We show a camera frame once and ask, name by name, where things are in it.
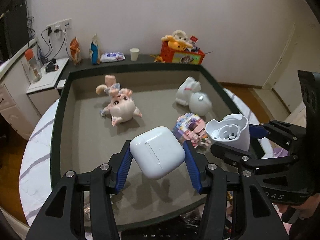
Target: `white figurine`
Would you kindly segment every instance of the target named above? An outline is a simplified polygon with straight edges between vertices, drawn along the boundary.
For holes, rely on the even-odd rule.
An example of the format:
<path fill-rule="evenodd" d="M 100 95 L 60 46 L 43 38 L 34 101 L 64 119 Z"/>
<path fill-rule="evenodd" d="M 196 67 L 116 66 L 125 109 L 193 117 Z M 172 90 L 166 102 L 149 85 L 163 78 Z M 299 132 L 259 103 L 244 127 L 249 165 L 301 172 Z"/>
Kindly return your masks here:
<path fill-rule="evenodd" d="M 200 82 L 188 77 L 177 91 L 176 102 L 182 106 L 189 106 L 194 114 L 204 116 L 212 108 L 212 103 L 207 94 L 201 93 L 200 90 Z"/>
<path fill-rule="evenodd" d="M 250 145 L 249 121 L 242 114 L 229 114 L 222 121 L 213 119 L 205 126 L 213 142 L 248 151 Z"/>

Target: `yellow plush toy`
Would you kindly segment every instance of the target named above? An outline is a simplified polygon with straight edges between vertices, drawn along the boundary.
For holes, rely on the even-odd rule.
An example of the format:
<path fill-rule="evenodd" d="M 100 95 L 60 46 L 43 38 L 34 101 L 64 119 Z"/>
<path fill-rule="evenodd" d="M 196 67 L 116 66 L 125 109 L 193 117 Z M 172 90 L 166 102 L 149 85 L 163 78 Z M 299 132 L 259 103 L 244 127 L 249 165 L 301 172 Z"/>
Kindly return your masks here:
<path fill-rule="evenodd" d="M 193 48 L 193 46 L 186 42 L 186 33 L 182 30 L 176 30 L 172 35 L 166 35 L 161 38 L 162 41 L 168 42 L 168 47 L 176 50 L 185 50 L 186 48 Z"/>

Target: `paper cup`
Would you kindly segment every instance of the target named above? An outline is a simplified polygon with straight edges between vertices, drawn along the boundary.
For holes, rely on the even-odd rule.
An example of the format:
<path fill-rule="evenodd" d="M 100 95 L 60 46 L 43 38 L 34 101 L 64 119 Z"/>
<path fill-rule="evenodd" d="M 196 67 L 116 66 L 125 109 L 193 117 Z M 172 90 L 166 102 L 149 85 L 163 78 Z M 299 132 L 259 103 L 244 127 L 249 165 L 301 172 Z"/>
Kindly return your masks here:
<path fill-rule="evenodd" d="M 137 61 L 140 49 L 130 49 L 131 61 Z"/>

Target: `box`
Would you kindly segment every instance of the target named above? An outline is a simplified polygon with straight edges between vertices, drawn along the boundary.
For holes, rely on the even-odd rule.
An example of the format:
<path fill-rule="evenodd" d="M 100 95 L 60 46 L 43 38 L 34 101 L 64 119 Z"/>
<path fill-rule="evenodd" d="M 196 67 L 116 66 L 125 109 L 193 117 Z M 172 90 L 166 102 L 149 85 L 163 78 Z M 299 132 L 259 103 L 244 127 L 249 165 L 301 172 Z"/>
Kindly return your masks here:
<path fill-rule="evenodd" d="M 188 50 L 180 51 L 171 49 L 167 41 L 162 42 L 160 56 L 166 63 L 184 63 L 184 64 L 201 64 L 205 54 L 199 50 L 198 52 L 189 52 Z"/>

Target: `wall socket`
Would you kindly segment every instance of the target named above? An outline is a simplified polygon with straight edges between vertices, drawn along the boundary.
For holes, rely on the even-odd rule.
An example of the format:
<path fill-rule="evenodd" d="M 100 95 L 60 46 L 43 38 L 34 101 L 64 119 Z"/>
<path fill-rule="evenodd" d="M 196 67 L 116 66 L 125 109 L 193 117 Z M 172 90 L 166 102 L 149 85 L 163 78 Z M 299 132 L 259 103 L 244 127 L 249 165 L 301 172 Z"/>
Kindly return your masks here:
<path fill-rule="evenodd" d="M 52 32 L 55 30 L 56 26 L 60 25 L 60 28 L 64 30 L 67 25 L 67 30 L 72 28 L 72 18 L 64 19 L 59 22 L 51 23 L 47 25 L 47 28 L 51 27 Z"/>

